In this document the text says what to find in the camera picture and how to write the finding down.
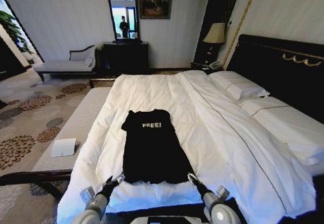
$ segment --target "lampshade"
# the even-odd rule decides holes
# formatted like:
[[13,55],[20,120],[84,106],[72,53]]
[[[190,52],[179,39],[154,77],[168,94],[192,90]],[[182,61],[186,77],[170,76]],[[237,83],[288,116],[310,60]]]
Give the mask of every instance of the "lampshade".
[[208,34],[204,38],[205,43],[224,43],[225,42],[225,23],[213,23]]

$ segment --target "white bedsheet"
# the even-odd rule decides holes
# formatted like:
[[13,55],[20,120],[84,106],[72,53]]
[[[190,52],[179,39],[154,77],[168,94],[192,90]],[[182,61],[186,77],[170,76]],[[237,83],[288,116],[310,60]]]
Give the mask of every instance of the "white bedsheet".
[[[58,223],[84,210],[79,193],[99,191],[121,173],[128,111],[165,109],[198,178],[212,191],[224,185],[248,223],[276,223],[315,208],[309,172],[247,112],[199,71],[177,75],[122,75],[114,83],[75,163],[58,205]],[[123,182],[106,212],[200,203],[189,182],[177,185]]]

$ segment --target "pillow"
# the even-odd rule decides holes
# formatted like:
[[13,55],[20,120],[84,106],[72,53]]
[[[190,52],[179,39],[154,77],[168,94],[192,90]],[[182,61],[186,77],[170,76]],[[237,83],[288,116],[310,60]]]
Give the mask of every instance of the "pillow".
[[71,52],[70,60],[71,61],[84,61],[86,58],[91,56],[90,53],[91,53],[93,47],[94,46],[88,48],[85,51]]
[[241,107],[304,165],[324,161],[324,124],[273,97],[246,100]]
[[262,97],[270,93],[254,82],[233,71],[214,72],[208,76],[216,86],[228,91],[236,100],[246,97]]
[[85,63],[87,67],[91,67],[93,64],[93,58],[92,57],[86,58]]

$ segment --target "picture frame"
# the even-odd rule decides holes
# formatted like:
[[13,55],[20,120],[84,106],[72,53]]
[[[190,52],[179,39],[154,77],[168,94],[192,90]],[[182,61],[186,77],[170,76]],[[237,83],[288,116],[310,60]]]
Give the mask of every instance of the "picture frame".
[[171,0],[139,0],[141,19],[170,19]]

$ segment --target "carpet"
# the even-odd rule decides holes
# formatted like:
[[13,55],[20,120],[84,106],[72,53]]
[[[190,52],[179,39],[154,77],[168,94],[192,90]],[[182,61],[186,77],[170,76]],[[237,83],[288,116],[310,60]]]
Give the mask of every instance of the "carpet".
[[[31,171],[89,90],[88,79],[42,82],[33,69],[1,81],[0,175]],[[0,187],[0,196],[0,223],[56,223],[57,202],[36,185]]]

